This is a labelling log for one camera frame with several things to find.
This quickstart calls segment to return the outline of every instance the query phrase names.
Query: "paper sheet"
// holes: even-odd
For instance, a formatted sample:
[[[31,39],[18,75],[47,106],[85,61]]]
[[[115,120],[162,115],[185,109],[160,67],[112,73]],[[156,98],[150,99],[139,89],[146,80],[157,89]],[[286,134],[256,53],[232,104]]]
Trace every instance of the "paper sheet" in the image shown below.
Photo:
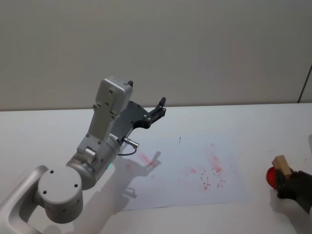
[[[119,156],[117,210],[201,205],[246,199],[229,144],[214,136],[140,139],[132,156]],[[133,150],[127,146],[123,153]]]

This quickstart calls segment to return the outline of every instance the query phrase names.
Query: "red scribble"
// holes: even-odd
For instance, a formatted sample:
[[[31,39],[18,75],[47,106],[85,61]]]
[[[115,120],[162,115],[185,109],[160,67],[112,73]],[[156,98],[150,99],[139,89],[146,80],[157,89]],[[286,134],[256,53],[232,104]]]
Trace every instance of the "red scribble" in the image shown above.
[[[212,148],[206,148],[206,153],[207,153],[207,160],[208,162],[213,166],[213,169],[215,169],[216,172],[222,172],[222,168],[220,166],[221,160],[218,158],[216,155],[216,152]]]
[[[217,164],[220,164],[220,159],[217,156],[213,157],[213,161],[216,162]]]
[[[217,172],[214,173],[214,175],[219,177],[219,176],[221,176],[221,172],[217,171]]]
[[[207,177],[206,182],[203,181],[202,177],[200,179],[201,179],[201,182],[203,183],[204,189],[207,190],[208,186],[211,186],[211,184],[208,183],[208,177]]]
[[[190,168],[190,173],[192,173],[192,174],[194,174],[194,173],[196,173],[197,171],[194,169],[194,168]]]
[[[130,173],[132,175],[135,174],[135,172],[132,169],[132,166],[129,163],[126,165],[126,170],[127,170],[128,173]]]
[[[156,163],[151,162],[151,161],[148,159],[148,157],[147,157],[144,153],[139,152],[139,153],[137,154],[137,156],[138,156],[138,158],[139,158],[142,162],[144,162],[144,163],[146,163],[146,164],[148,164],[148,165],[151,165],[151,166],[156,166]]]

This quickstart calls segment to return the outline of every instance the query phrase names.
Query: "white table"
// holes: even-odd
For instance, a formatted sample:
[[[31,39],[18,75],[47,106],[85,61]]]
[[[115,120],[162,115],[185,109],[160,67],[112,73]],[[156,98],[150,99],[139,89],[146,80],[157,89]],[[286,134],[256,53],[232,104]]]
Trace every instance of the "white table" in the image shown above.
[[[87,131],[91,110],[0,113],[0,202],[38,165],[64,165]],[[166,117],[131,138],[225,135],[234,145],[250,200],[191,207],[169,207],[114,214],[110,168],[84,192],[84,210],[69,224],[55,224],[38,207],[29,223],[44,234],[207,234],[312,233],[309,216],[296,202],[279,200],[265,180],[276,155],[294,170],[312,174],[308,136],[312,104],[168,108]]]

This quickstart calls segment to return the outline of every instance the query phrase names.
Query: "white wall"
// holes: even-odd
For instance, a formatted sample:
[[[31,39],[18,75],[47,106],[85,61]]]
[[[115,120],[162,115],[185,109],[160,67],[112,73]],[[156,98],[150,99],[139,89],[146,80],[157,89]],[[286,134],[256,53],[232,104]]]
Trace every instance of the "white wall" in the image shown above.
[[[0,110],[91,107],[101,78],[169,105],[296,102],[312,2],[1,0]]]

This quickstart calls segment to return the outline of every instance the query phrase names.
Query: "red object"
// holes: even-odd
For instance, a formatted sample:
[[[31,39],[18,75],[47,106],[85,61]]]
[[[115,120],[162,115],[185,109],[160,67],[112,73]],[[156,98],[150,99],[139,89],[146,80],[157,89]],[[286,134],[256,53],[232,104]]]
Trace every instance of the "red object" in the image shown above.
[[[275,180],[275,168],[271,167],[267,171],[267,175],[265,176],[268,184],[271,185],[272,188],[276,189],[276,180]]]

